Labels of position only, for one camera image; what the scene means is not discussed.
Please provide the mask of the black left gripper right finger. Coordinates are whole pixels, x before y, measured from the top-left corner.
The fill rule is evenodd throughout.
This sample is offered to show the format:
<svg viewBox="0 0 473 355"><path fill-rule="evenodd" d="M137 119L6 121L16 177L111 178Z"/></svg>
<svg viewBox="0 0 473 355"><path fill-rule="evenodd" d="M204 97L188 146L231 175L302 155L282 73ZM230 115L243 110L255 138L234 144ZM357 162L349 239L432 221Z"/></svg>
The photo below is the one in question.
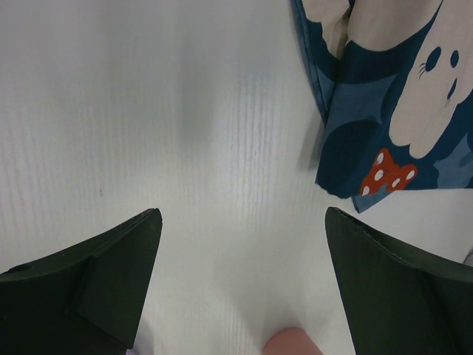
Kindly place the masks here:
<svg viewBox="0 0 473 355"><path fill-rule="evenodd" d="M330 207L325 229L357 354L471 354L472 267Z"/></svg>

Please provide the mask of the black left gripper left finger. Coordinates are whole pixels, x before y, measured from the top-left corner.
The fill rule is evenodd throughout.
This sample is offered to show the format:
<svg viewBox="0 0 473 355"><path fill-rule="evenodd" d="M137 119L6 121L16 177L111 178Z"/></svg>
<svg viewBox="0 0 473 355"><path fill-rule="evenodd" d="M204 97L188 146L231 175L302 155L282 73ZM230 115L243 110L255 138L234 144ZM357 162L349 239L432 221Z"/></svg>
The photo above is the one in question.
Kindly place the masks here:
<svg viewBox="0 0 473 355"><path fill-rule="evenodd" d="M147 209L1 273L1 348L133 348L162 227Z"/></svg>

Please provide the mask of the orange plastic cup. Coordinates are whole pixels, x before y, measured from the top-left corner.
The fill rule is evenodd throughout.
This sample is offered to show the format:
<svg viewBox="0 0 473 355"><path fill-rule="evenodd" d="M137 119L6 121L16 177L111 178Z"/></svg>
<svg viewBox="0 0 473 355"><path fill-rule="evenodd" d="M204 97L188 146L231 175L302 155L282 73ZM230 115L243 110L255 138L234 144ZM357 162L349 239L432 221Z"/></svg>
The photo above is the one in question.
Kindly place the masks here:
<svg viewBox="0 0 473 355"><path fill-rule="evenodd" d="M302 328L287 328L274 334L264 345L262 355L322 355Z"/></svg>

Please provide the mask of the blue bear print placemat cloth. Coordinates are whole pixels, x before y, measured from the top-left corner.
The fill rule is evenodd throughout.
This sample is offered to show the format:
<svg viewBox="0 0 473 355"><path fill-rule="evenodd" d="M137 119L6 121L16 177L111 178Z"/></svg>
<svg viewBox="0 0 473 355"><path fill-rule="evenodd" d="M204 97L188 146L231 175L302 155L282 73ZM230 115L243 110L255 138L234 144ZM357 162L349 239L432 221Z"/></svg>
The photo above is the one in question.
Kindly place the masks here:
<svg viewBox="0 0 473 355"><path fill-rule="evenodd" d="M362 212L472 187L472 3L293 1L324 124L316 183Z"/></svg>

